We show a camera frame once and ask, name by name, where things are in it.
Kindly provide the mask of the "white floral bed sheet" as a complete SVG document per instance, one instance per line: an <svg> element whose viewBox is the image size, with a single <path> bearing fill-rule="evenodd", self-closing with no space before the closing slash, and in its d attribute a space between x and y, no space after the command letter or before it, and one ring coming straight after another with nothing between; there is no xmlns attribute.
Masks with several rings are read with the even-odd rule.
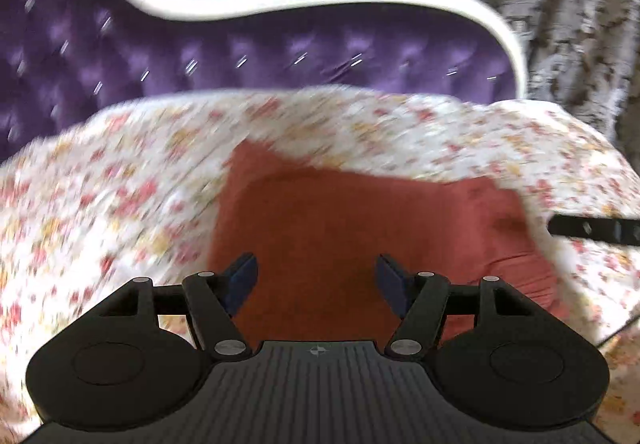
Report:
<svg viewBox="0 0 640 444"><path fill-rule="evenodd" d="M225 269L210 269L208 258L229 160L243 142L314 168L431 183L487 178L518 194L558 278L558 317L608 362L596 424L616 442L638 441L638 250L546 228L557 213L637 218L639 178L626 159L551 103L311 88L125 103L2 165L3 442L39 427L25 374L40 346L131 279L175 285Z"/></svg>

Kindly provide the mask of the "purple tufted velvet headboard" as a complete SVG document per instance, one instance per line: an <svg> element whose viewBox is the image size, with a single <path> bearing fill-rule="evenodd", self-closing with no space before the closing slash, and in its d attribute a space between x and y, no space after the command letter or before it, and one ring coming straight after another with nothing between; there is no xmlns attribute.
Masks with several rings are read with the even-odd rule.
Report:
<svg viewBox="0 0 640 444"><path fill-rule="evenodd" d="M109 106L348 85L521 99L520 41L478 0L1 0L1 155Z"/></svg>

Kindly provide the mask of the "red-brown pant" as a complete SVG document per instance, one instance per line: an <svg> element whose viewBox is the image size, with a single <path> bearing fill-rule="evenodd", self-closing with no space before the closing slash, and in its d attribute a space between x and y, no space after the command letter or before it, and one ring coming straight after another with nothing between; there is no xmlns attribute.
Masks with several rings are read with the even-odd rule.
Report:
<svg viewBox="0 0 640 444"><path fill-rule="evenodd" d="M375 278L378 256L474 285L496 275L556 316L553 265L530 237L521 198L487 178L431 183L314 168L243 142L219 197L208 267L242 253L257 283L235 323L265 340L385 343L398 317Z"/></svg>

